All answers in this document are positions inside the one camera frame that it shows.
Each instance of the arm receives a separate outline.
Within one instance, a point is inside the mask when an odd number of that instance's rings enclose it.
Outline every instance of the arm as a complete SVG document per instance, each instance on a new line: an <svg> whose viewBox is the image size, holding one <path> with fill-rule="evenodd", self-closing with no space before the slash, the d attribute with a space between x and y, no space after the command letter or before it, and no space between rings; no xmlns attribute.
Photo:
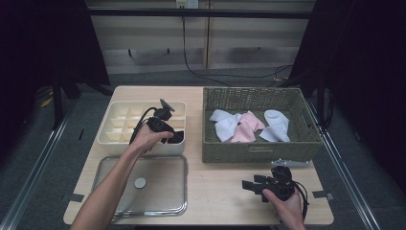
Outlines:
<svg viewBox="0 0 406 230"><path fill-rule="evenodd" d="M271 201L281 222L290 230L304 230L305 224L302 216L302 204L299 192L295 189L295 193L287 200L281 201L274 193L265 189L263 195Z"/></svg>
<svg viewBox="0 0 406 230"><path fill-rule="evenodd" d="M143 124L135 140L124 151L116 165L96 190L81 206L71 229L105 229L113 219L122 197L127 179L138 158L162 138L170 138L171 132L152 132Z"/></svg>

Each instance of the storage box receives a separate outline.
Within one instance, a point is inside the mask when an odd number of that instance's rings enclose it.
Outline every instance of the storage box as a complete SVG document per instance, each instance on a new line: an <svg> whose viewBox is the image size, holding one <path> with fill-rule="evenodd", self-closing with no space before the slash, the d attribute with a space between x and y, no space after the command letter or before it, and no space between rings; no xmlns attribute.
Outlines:
<svg viewBox="0 0 406 230"><path fill-rule="evenodd" d="M266 126L264 112L279 110L289 119L290 142L268 142L255 133L256 142L221 143L210 117L216 109L231 114L253 112ZM309 161L323 146L305 98L297 88L224 88L203 90L203 162L259 163L279 160Z"/></svg>
<svg viewBox="0 0 406 230"><path fill-rule="evenodd" d="M166 121L175 131L185 131L186 125L186 104L182 102L167 102L173 109L172 117ZM160 108L161 103L157 102L114 102L108 108L106 116L101 125L101 132L98 142L106 148L109 153L121 154L128 146L134 127L137 126L144 112L150 107ZM145 119L151 117L153 110L149 111ZM162 144L158 142L151 154L177 155L182 154L186 139L178 144Z"/></svg>

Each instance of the hand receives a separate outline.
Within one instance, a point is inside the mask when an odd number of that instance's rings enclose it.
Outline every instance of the hand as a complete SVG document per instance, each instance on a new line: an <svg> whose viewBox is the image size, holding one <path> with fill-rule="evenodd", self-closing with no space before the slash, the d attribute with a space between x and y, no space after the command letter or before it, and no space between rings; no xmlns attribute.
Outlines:
<svg viewBox="0 0 406 230"><path fill-rule="evenodd" d="M305 229L301 197L296 188L295 193L287 201L278 199L274 193L267 189L264 189L262 193L274 204L282 224L291 230Z"/></svg>
<svg viewBox="0 0 406 230"><path fill-rule="evenodd" d="M147 124L142 124L137 136L128 148L130 150L138 150L141 153L144 153L148 150L152 150L155 144L161 139L171 137L173 137L173 133L171 132L153 132Z"/></svg>

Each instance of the electrical outlet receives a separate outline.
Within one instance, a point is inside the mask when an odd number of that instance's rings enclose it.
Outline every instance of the electrical outlet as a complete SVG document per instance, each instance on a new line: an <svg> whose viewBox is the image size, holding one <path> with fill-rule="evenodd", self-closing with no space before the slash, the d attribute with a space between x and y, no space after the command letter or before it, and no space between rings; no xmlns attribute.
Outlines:
<svg viewBox="0 0 406 230"><path fill-rule="evenodd" d="M188 9L199 9L198 0L188 0Z"/></svg>
<svg viewBox="0 0 406 230"><path fill-rule="evenodd" d="M186 9L188 7L188 0L176 0L176 9Z"/></svg>

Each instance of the forearm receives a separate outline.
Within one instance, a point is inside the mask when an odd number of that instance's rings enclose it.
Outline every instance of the forearm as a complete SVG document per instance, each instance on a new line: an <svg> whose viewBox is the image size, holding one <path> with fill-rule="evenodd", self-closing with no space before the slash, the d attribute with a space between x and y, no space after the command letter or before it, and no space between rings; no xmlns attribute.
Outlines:
<svg viewBox="0 0 406 230"><path fill-rule="evenodd" d="M141 155L126 150L96 190L87 197L71 229L105 229L113 218L126 181Z"/></svg>

